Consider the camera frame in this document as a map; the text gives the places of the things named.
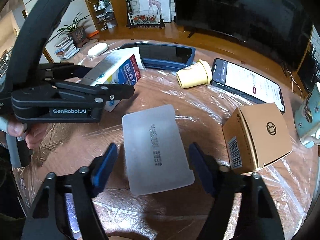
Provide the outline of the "person's left hand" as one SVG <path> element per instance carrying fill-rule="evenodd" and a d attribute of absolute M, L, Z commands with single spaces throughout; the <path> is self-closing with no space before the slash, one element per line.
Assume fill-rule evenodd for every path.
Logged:
<path fill-rule="evenodd" d="M 28 148 L 34 150 L 43 140 L 47 127 L 47 124 L 33 124 L 29 131 L 25 133 L 22 123 L 9 121 L 8 133 L 13 137 L 21 137 L 25 133 L 25 142 L 27 143 Z"/>

